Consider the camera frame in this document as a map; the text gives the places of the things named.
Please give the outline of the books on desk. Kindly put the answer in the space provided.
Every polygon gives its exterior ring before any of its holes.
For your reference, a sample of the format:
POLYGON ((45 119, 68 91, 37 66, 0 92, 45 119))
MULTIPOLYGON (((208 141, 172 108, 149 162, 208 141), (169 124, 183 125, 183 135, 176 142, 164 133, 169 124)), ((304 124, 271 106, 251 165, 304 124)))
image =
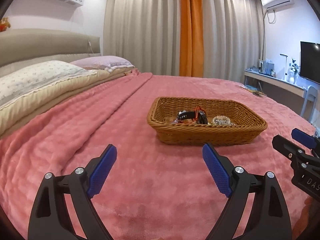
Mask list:
POLYGON ((273 75, 274 63, 271 60, 269 60, 269 59, 259 60, 258 67, 259 67, 260 74, 264 74, 264 75, 268 75, 268 76, 273 75))

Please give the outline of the items on bed edge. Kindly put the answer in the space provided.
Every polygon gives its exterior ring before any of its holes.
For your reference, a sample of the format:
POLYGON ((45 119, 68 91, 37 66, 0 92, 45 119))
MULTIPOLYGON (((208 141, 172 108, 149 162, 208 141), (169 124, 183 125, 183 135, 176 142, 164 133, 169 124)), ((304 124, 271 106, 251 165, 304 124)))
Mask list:
POLYGON ((253 89, 253 88, 249 88, 247 86, 244 86, 244 85, 238 85, 238 87, 250 92, 251 94, 255 95, 255 96, 258 96, 258 97, 263 97, 263 96, 266 96, 266 94, 264 94, 263 92, 257 90, 257 89, 253 89))

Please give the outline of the orange plush toy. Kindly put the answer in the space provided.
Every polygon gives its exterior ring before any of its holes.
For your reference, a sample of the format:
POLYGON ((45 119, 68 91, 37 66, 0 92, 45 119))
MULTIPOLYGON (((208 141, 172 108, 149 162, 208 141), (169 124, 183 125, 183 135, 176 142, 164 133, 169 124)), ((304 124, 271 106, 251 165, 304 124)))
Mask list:
POLYGON ((6 31, 11 28, 11 24, 7 17, 4 17, 0 20, 0 32, 6 31))

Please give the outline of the brown wicker basket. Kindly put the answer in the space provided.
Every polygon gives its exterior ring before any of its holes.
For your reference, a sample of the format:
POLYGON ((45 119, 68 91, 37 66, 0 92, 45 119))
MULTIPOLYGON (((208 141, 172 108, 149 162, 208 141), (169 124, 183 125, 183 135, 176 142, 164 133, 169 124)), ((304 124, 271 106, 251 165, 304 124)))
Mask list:
POLYGON ((158 97, 147 116, 157 138, 170 145, 248 144, 267 122, 233 100, 158 97))

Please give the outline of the black wrist watch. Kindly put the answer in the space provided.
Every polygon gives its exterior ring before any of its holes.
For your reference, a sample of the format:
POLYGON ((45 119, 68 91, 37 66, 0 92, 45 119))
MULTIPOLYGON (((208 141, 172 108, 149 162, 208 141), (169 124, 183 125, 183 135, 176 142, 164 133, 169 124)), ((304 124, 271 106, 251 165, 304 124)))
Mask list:
POLYGON ((177 120, 178 121, 191 120, 191 121, 195 121, 197 124, 202 124, 202 125, 208 124, 206 112, 203 110, 180 112, 177 115, 177 120))

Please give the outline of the light blue chair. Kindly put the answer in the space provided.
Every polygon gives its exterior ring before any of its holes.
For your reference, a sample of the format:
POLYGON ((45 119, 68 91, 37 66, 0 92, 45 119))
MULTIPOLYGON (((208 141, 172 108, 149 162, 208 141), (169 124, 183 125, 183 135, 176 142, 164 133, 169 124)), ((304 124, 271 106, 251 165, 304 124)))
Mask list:
POLYGON ((316 103, 317 103, 317 96, 318 96, 318 90, 313 86, 308 86, 305 93, 304 93, 304 102, 303 102, 302 110, 300 113, 300 116, 304 117, 307 104, 310 101, 312 103, 312 107, 311 107, 311 111, 310 111, 310 114, 308 117, 308 122, 311 122, 313 112, 315 110, 316 103))

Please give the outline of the white floral pillow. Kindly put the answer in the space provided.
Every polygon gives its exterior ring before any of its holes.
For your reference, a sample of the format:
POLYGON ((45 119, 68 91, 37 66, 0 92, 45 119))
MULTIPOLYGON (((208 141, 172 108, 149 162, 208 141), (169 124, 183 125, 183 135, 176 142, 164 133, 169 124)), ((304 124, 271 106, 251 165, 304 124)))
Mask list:
POLYGON ((95 74, 96 70, 86 70, 63 61, 33 64, 1 77, 1 106, 43 87, 95 74))

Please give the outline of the white desk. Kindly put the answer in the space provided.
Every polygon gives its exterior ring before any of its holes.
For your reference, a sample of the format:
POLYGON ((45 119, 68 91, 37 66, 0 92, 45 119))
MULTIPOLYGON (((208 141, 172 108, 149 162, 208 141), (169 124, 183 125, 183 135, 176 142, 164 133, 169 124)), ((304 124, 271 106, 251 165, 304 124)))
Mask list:
POLYGON ((276 86, 278 88, 287 90, 293 94, 296 94, 297 96, 299 96, 301 98, 304 98, 305 93, 306 93, 306 89, 303 87, 299 87, 298 85, 294 85, 292 83, 278 79, 276 77, 260 74, 259 72, 254 72, 249 69, 246 69, 244 71, 244 75, 245 75, 244 84, 247 83, 247 80, 250 77, 250 78, 257 80, 259 83, 264 82, 264 83, 271 84, 271 85, 276 86))

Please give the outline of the lilac pillow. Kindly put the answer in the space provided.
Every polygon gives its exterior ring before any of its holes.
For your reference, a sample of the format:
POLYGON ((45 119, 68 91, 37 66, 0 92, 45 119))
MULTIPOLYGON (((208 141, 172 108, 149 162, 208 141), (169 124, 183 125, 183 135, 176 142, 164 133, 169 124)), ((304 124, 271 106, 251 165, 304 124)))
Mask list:
POLYGON ((117 56, 96 56, 88 57, 71 62, 71 64, 84 69, 100 69, 106 70, 109 73, 119 68, 131 68, 134 65, 121 57, 117 56))

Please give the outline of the orange curtain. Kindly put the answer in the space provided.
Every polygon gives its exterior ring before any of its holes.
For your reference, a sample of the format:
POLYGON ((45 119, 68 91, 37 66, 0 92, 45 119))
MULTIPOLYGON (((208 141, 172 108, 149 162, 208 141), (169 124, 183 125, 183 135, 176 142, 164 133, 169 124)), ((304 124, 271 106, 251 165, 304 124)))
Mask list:
POLYGON ((203 77, 203 0, 180 0, 180 76, 203 77))

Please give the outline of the black television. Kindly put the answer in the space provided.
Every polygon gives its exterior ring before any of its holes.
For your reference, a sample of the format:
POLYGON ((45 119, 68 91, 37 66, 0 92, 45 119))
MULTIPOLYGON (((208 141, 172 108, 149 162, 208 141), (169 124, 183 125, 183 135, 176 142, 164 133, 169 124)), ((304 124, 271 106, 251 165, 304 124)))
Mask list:
POLYGON ((300 76, 320 83, 320 45, 300 42, 300 76))

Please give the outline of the white desk lamp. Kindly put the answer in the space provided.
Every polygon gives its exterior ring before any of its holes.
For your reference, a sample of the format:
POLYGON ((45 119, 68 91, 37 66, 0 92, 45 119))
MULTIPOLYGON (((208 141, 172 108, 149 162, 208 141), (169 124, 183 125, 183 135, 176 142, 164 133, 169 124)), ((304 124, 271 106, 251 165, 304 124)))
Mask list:
POLYGON ((287 59, 288 59, 288 55, 281 53, 280 56, 285 58, 284 76, 287 76, 287 59))

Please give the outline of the pink plush bed blanket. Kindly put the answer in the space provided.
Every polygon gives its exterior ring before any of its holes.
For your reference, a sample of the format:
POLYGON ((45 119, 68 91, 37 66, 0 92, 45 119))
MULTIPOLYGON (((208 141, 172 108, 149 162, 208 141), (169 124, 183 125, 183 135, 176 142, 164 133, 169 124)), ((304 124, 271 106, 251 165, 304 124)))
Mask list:
POLYGON ((33 201, 43 176, 69 174, 99 156, 109 144, 117 161, 94 206, 115 239, 204 239, 226 197, 203 159, 200 146, 168 145, 147 123, 157 97, 238 101, 261 116, 267 129, 250 144, 220 147, 248 172, 275 173, 298 236, 309 221, 311 198, 291 183, 290 161, 272 138, 313 126, 288 107, 220 79, 131 74, 103 83, 36 116, 1 140, 1 207, 27 235, 33 201))

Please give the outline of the cream folded quilt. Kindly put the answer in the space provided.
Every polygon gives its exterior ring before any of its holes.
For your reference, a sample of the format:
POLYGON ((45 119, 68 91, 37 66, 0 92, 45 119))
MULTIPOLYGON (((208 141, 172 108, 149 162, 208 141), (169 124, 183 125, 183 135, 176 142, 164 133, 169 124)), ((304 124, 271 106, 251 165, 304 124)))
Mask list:
POLYGON ((117 68, 112 72, 92 70, 87 76, 73 77, 29 92, 1 107, 1 138, 10 135, 63 100, 84 92, 94 86, 123 77, 136 70, 135 67, 117 68))

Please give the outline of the beige padded headboard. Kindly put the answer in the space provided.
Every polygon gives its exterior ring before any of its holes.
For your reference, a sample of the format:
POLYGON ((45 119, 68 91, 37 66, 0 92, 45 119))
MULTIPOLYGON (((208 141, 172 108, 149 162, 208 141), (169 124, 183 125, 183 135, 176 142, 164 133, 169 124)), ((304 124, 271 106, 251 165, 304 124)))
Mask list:
POLYGON ((36 63, 73 62, 100 55, 100 38, 96 36, 48 29, 1 32, 1 77, 36 63))

